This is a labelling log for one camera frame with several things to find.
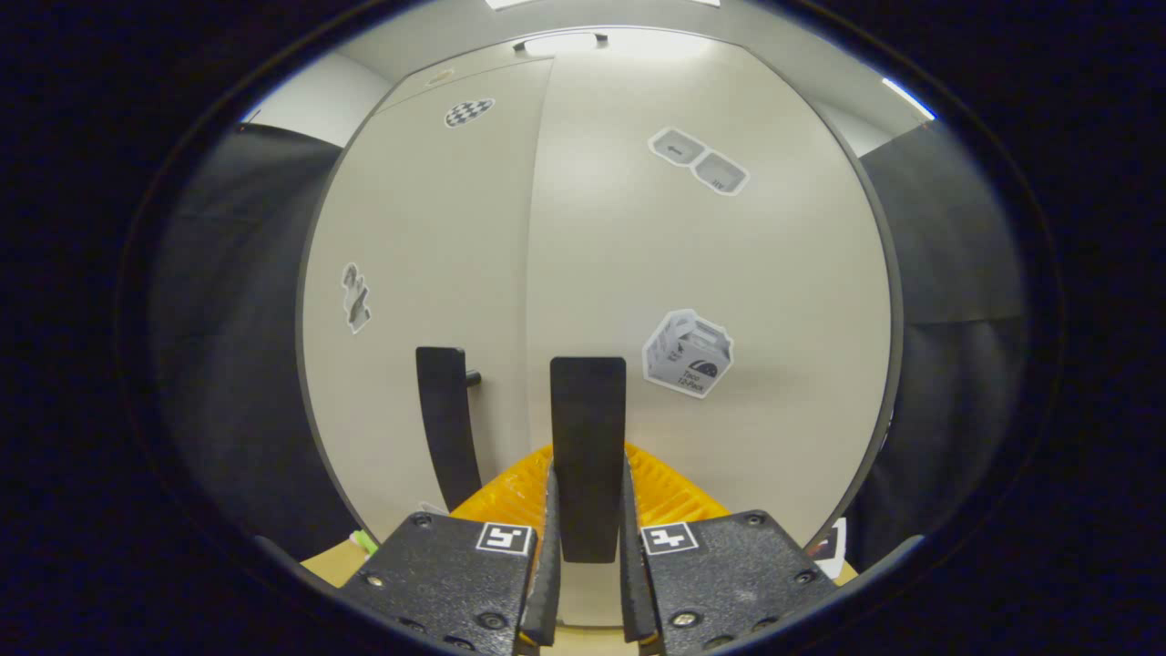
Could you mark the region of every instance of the black handle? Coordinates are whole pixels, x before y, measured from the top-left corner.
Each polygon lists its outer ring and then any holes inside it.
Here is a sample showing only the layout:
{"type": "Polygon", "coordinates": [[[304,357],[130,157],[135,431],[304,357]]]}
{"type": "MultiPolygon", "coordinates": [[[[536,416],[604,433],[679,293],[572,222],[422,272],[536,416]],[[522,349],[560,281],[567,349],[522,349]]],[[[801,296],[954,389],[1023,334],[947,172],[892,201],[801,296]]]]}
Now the black handle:
{"type": "Polygon", "coordinates": [[[437,486],[449,510],[482,489],[470,429],[470,400],[465,392],[480,382],[480,374],[466,372],[462,350],[417,347],[421,419],[437,486]]]}

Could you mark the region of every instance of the orange ribbed object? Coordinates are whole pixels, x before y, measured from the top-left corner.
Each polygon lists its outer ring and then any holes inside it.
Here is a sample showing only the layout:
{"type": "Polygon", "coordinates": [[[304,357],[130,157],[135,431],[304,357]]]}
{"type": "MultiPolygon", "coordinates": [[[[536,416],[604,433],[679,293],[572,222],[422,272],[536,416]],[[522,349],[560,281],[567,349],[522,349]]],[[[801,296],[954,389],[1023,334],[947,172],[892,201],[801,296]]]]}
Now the orange ribbed object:
{"type": "MultiPolygon", "coordinates": [[[[641,527],[698,522],[729,515],[704,491],[651,453],[624,445],[635,484],[635,509],[641,527]]],[[[475,522],[535,527],[541,531],[547,505],[550,446],[527,456],[450,513],[475,522]]]]}

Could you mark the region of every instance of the screw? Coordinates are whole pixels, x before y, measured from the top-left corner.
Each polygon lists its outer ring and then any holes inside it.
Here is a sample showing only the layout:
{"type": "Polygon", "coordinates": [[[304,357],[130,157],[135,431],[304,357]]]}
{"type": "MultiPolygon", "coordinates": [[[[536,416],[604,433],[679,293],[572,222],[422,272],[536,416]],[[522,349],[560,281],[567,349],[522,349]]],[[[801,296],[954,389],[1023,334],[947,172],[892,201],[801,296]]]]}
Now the screw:
{"type": "Polygon", "coordinates": [[[506,618],[503,618],[498,613],[483,613],[478,615],[478,623],[487,629],[505,629],[506,618]]]}
{"type": "Polygon", "coordinates": [[[414,622],[413,620],[407,620],[405,618],[401,618],[401,623],[417,633],[426,633],[426,627],[419,622],[414,622]]]}
{"type": "Polygon", "coordinates": [[[696,626],[700,621],[701,621],[700,615],[686,611],[683,613],[677,613],[673,615],[672,626],[684,628],[684,627],[696,626]]]}
{"type": "Polygon", "coordinates": [[[470,651],[475,651],[472,644],[470,644],[469,642],[466,642],[466,641],[464,641],[464,640],[462,640],[459,637],[454,637],[451,635],[447,635],[445,636],[445,642],[452,644],[454,647],[461,647],[462,649],[469,649],[470,651]]]}
{"type": "Polygon", "coordinates": [[[721,647],[722,644],[730,643],[730,642],[732,642],[732,640],[733,640],[733,637],[731,635],[718,635],[717,637],[715,637],[715,639],[705,642],[704,643],[704,648],[705,649],[714,649],[716,647],[721,647]]]}

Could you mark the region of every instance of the light fixture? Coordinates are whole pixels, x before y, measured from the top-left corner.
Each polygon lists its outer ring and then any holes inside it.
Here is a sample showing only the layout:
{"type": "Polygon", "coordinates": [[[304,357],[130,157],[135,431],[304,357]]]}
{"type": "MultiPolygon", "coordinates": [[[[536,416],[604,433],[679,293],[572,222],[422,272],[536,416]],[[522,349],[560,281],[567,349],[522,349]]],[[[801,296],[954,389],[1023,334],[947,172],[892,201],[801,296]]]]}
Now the light fixture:
{"type": "Polygon", "coordinates": [[[648,59],[688,59],[704,54],[710,41],[701,36],[659,30],[626,30],[612,35],[621,55],[648,59]]]}
{"type": "Polygon", "coordinates": [[[927,107],[925,107],[922,103],[920,103],[919,100],[916,100],[911,93],[907,93],[906,91],[904,91],[904,89],[901,86],[899,86],[898,84],[891,82],[890,79],[887,79],[885,77],[883,78],[883,84],[890,86],[891,90],[894,91],[895,93],[898,93],[899,96],[901,96],[904,100],[911,103],[911,106],[913,106],[916,110],[919,110],[919,113],[921,113],[925,117],[927,117],[927,120],[935,120],[935,114],[933,114],[932,112],[927,111],[927,107]]]}
{"type": "Polygon", "coordinates": [[[486,5],[490,5],[490,8],[496,12],[515,5],[526,5],[527,2],[534,2],[534,0],[486,0],[486,5]]]}
{"type": "Polygon", "coordinates": [[[586,33],[556,34],[524,41],[514,49],[524,49],[534,57],[549,57],[560,52],[592,50],[599,42],[599,36],[586,33]]]}

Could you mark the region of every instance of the black curtain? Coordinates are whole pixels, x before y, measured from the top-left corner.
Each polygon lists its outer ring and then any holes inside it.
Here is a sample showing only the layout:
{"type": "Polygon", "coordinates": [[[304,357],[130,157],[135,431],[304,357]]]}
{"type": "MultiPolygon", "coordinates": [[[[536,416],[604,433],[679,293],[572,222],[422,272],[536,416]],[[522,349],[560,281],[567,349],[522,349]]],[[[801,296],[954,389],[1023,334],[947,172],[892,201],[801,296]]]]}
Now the black curtain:
{"type": "Polygon", "coordinates": [[[948,520],[1005,436],[1027,355],[1023,266],[1004,207],[942,125],[868,153],[902,278],[894,416],[845,516],[859,571],[948,520]]]}
{"type": "Polygon", "coordinates": [[[163,418],[226,516],[303,559],[357,523],[324,470],[296,365],[296,285],[340,149],[240,126],[180,197],[157,252],[150,351],[163,418]]]}

